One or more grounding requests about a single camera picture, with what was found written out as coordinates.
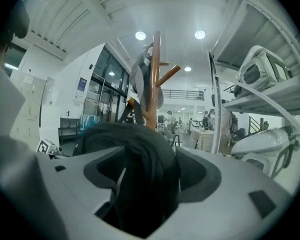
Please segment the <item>desk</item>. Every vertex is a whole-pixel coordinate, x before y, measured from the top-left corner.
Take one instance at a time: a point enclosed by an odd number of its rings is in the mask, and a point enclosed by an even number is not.
[[[197,141],[196,149],[211,152],[214,133],[213,130],[201,131],[200,129],[193,129],[191,139]]]

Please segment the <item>white ceiling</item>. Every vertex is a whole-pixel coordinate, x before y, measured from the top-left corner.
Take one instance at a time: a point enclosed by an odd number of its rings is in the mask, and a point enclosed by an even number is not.
[[[263,42],[280,38],[277,37],[277,32],[268,31],[267,28],[274,28],[271,22],[268,23],[256,9],[241,2],[242,0],[25,0],[30,16],[30,33],[26,39],[66,62],[108,42],[110,45],[114,44],[118,53],[123,54],[126,60],[124,63],[131,66],[142,52],[142,46],[152,41],[155,31],[160,31],[161,61],[170,63],[170,66],[161,67],[160,74],[165,74],[173,65],[179,64],[182,70],[174,79],[186,78],[198,85],[201,81],[209,81],[211,77],[208,50],[214,49],[216,59],[220,57],[230,68],[237,69],[249,46],[258,43],[256,32],[258,34],[263,31]],[[194,35],[197,30],[204,30],[206,37],[196,39]],[[137,40],[137,31],[145,32],[146,39]],[[287,57],[289,64],[297,68],[291,49],[283,38],[280,42],[284,46],[281,49],[282,56]],[[189,73],[183,70],[188,66],[192,68]]]

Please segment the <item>black pad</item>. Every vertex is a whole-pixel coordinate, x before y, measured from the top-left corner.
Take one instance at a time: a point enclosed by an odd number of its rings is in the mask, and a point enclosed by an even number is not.
[[[222,177],[214,164],[181,147],[175,155],[180,168],[180,203],[202,202],[217,190]]]
[[[276,208],[274,202],[263,190],[251,192],[249,193],[249,197],[262,219],[267,217]]]

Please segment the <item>metal pole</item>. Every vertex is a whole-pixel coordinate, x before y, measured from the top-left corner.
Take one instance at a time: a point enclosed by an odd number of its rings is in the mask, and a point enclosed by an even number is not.
[[[261,117],[260,118],[260,132],[262,132],[264,130],[264,118]]]
[[[214,88],[214,107],[215,107],[215,123],[214,123],[214,134],[212,140],[211,153],[217,154],[219,151],[220,138],[221,138],[221,121],[222,121],[222,103],[221,93],[219,86],[219,79],[217,78],[217,70],[215,59],[209,52],[210,67],[212,71],[212,82]]]
[[[250,127],[251,127],[251,116],[249,115],[249,128],[248,128],[248,135],[250,134]]]
[[[106,81],[106,79],[103,79],[103,84],[102,84],[101,92],[100,92],[100,95],[99,95],[99,101],[98,101],[99,103],[101,101],[102,92],[104,91],[105,81]]]

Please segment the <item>black cloth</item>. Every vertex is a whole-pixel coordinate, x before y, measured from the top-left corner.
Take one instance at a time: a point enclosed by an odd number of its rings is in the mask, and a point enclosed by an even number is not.
[[[202,128],[209,128],[209,118],[207,116],[203,116],[202,119]]]
[[[125,120],[125,122],[126,122],[127,124],[133,124],[133,123],[134,123],[134,118],[133,118],[133,117],[128,117],[128,118]]]
[[[142,113],[141,113],[141,106],[136,100],[134,100],[134,108],[129,104],[126,105],[118,122],[122,123],[123,121],[128,119],[128,115],[132,112],[133,109],[134,109],[134,116],[135,116],[136,123],[139,125],[143,125],[144,121],[143,121],[143,117],[142,117]]]
[[[117,146],[124,146],[126,168],[115,204],[121,227],[146,238],[178,207],[178,162],[162,135],[139,124],[96,124],[83,132],[77,152]]]

